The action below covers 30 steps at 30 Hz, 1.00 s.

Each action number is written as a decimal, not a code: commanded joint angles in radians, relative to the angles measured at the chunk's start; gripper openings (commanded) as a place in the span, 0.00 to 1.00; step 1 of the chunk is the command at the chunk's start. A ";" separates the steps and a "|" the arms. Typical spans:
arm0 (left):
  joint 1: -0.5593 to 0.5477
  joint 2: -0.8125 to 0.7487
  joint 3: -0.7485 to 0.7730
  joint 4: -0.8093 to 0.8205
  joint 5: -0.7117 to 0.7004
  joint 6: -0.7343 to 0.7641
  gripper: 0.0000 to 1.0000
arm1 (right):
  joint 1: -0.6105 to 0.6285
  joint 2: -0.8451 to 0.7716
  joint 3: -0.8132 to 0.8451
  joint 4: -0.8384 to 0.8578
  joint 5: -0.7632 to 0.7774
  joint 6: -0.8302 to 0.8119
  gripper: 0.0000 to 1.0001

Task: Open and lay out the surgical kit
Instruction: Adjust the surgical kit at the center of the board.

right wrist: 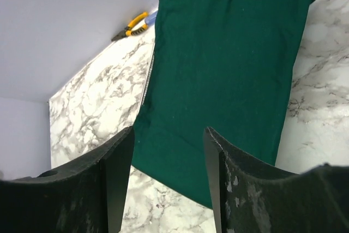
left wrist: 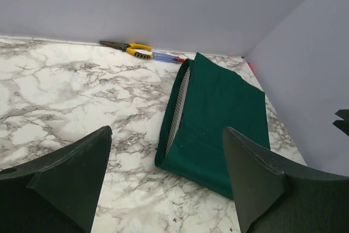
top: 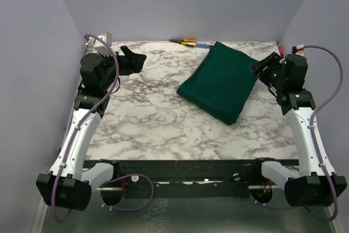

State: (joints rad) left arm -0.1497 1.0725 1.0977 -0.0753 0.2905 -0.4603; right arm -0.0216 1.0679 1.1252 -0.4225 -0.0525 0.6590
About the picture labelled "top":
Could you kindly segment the dark green surgical cloth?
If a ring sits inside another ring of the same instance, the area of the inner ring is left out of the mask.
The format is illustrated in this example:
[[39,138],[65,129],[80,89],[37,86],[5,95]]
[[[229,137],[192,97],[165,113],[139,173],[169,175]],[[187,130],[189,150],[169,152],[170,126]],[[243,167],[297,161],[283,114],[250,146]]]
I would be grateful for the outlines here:
[[234,124],[257,81],[257,60],[216,42],[177,94],[227,125]]

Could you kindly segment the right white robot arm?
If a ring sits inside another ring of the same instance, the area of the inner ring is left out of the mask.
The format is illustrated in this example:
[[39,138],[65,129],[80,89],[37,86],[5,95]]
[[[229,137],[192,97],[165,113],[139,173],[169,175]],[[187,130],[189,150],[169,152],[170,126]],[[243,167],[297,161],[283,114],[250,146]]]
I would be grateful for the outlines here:
[[329,162],[315,128],[316,105],[312,94],[303,87],[308,69],[306,58],[289,54],[282,59],[273,52],[250,68],[268,88],[275,88],[276,101],[292,130],[299,161],[299,171],[294,172],[272,158],[261,159],[258,167],[250,171],[251,180],[256,184],[271,180],[284,190],[292,207],[332,205],[333,197],[339,196],[347,183]]

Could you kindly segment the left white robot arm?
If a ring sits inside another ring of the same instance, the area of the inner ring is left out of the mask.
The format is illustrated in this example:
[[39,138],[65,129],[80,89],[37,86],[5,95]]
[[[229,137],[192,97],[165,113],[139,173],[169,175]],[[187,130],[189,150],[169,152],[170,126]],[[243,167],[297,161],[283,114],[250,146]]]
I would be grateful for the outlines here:
[[81,84],[74,99],[69,131],[61,151],[47,174],[39,174],[36,185],[48,206],[83,211],[92,192],[106,183],[119,183],[121,174],[105,160],[83,170],[90,141],[110,100],[109,89],[119,76],[141,72],[146,55],[121,46],[121,55],[88,53],[80,60]]

